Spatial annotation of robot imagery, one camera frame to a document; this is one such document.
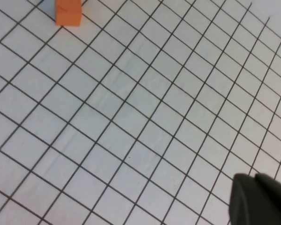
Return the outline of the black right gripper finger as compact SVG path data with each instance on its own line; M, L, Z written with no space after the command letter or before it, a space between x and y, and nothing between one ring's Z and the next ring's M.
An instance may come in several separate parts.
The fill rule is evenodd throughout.
M232 225L281 225L281 183L263 173L235 174L229 218Z

